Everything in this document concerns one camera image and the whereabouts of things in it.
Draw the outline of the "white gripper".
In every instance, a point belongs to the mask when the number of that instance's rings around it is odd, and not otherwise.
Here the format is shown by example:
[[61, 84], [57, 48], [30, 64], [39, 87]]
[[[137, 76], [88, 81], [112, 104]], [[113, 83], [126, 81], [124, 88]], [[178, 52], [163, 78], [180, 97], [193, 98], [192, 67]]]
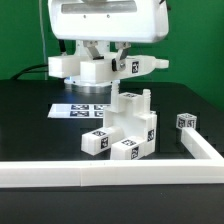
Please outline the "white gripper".
[[83, 46], [91, 60], [104, 58], [105, 41], [116, 42], [113, 71], [126, 68], [129, 42], [154, 43], [169, 32], [167, 4], [162, 0], [48, 0], [48, 9], [54, 35], [88, 40]]

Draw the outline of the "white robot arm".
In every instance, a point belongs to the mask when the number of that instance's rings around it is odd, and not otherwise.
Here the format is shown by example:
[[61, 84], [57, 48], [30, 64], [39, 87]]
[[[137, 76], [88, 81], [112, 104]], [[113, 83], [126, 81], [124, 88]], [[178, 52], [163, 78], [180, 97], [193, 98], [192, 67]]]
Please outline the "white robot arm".
[[133, 43], [166, 37], [166, 0], [48, 0], [48, 10], [53, 34], [76, 42], [74, 54], [48, 59], [49, 75], [78, 91], [105, 91], [114, 80], [169, 66], [165, 59], [128, 54]]

